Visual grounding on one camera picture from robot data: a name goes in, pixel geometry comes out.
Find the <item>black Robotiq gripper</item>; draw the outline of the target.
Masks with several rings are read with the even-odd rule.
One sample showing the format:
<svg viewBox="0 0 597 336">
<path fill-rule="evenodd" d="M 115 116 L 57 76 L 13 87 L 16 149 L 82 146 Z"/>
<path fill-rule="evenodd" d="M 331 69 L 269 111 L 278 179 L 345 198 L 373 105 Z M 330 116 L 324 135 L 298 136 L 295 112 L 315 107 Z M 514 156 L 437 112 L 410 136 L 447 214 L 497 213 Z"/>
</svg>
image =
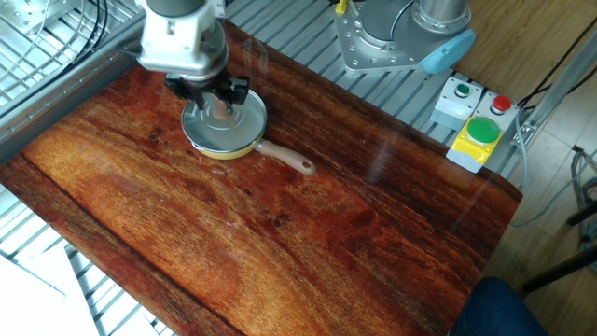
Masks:
<svg viewBox="0 0 597 336">
<path fill-rule="evenodd" d="M 210 92 L 226 103 L 231 110 L 234 105 L 242 105 L 249 92 L 249 77 L 232 77 L 220 74 L 208 80 L 190 80 L 181 76 L 166 77 L 164 85 L 176 97 L 187 100 L 197 107 L 203 107 L 203 94 Z"/>
</svg>

